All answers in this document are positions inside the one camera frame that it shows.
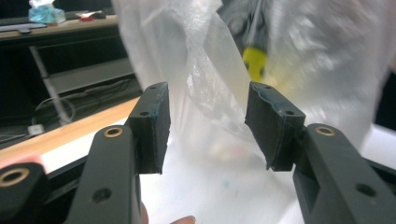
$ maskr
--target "white surface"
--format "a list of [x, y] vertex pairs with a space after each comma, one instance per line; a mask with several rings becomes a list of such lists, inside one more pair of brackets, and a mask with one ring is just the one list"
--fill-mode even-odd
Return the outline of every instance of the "white surface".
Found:
[[[41, 159], [49, 171], [56, 170], [87, 155], [93, 136], [90, 133], [55, 148]], [[396, 132], [373, 125], [361, 154], [396, 169], [395, 146]], [[291, 180], [291, 173], [278, 173], [279, 178], [274, 178], [270, 171], [265, 171], [259, 157], [253, 154], [235, 157], [232, 148], [219, 149], [212, 156], [194, 161], [183, 160], [186, 152], [168, 150], [163, 175], [141, 175], [142, 200], [150, 224], [170, 223], [187, 215], [195, 215], [201, 224], [304, 223], [294, 190], [290, 183], [282, 182]], [[279, 214], [268, 212], [274, 207], [284, 209], [281, 219]]]

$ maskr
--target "translucent plastic sheet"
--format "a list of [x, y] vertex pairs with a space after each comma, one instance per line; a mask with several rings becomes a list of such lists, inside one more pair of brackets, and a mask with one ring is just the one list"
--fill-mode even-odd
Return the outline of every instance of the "translucent plastic sheet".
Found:
[[[142, 88], [167, 81], [171, 136], [163, 175], [142, 177], [150, 223], [277, 223], [297, 214], [291, 173], [265, 171], [244, 124], [249, 78], [220, 0], [113, 0]], [[263, 82], [359, 146], [395, 51], [391, 1], [274, 1]]]

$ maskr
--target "finger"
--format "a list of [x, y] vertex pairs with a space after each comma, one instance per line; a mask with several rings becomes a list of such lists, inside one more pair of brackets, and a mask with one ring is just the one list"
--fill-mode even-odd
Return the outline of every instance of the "finger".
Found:
[[146, 209], [146, 206], [142, 203], [142, 223], [143, 224], [149, 224], [149, 214], [148, 210]]
[[195, 217], [193, 216], [183, 217], [179, 220], [172, 222], [171, 224], [195, 224]]

